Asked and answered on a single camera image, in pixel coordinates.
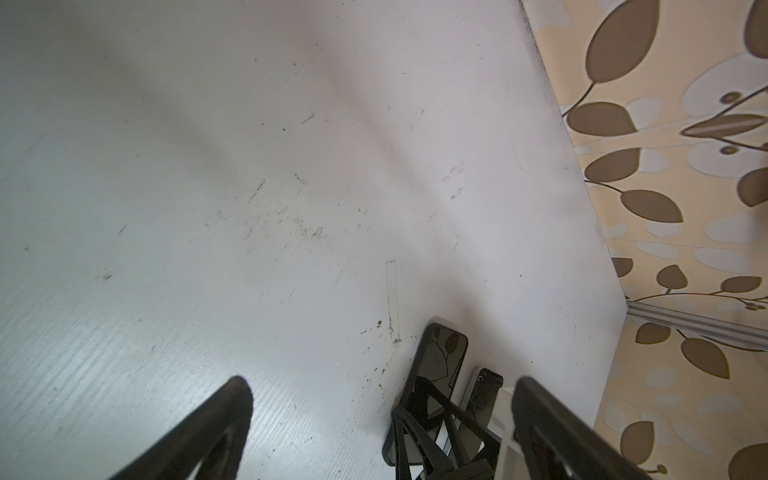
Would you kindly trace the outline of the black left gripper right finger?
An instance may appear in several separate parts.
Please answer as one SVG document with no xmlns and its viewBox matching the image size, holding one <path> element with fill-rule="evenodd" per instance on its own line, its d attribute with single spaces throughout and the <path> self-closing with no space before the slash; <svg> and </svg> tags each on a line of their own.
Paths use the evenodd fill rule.
<svg viewBox="0 0 768 480">
<path fill-rule="evenodd" d="M 647 479 L 537 380 L 521 377 L 511 401 L 513 438 L 532 479 Z"/>
</svg>

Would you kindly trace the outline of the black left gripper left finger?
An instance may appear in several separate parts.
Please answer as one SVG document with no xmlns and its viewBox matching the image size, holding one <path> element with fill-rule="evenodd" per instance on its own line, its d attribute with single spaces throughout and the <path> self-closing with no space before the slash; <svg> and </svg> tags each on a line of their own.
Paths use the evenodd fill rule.
<svg viewBox="0 0 768 480">
<path fill-rule="evenodd" d="M 113 477 L 235 479 L 252 414 L 250 386 L 234 376 Z"/>
</svg>

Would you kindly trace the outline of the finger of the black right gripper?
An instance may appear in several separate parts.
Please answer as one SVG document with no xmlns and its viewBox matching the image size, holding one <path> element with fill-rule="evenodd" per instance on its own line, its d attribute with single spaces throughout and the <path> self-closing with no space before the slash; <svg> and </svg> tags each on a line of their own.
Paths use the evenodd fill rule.
<svg viewBox="0 0 768 480">
<path fill-rule="evenodd" d="M 421 458 L 427 479 L 492 479 L 500 453 L 500 438 L 479 425 L 448 397 L 442 394 L 429 380 L 419 377 L 415 381 L 412 397 L 424 402 L 433 399 L 440 408 L 432 416 L 419 416 L 403 404 L 396 405 L 391 412 L 395 445 L 395 478 L 410 479 L 410 461 L 405 439 L 410 438 Z M 461 441 L 457 438 L 453 420 L 458 419 L 483 442 L 480 451 L 469 459 Z M 429 431 L 435 426 L 445 425 L 453 456 L 446 454 Z"/>
</svg>

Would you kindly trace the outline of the black phone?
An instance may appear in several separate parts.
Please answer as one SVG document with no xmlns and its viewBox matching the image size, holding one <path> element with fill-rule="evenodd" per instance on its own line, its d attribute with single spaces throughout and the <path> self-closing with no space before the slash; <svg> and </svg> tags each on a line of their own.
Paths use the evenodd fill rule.
<svg viewBox="0 0 768 480">
<path fill-rule="evenodd" d="M 436 321 L 426 326 L 382 447 L 397 479 L 409 479 L 413 466 L 430 476 L 470 461 L 458 432 L 464 414 L 451 402 L 467 350 L 466 335 Z"/>
</svg>

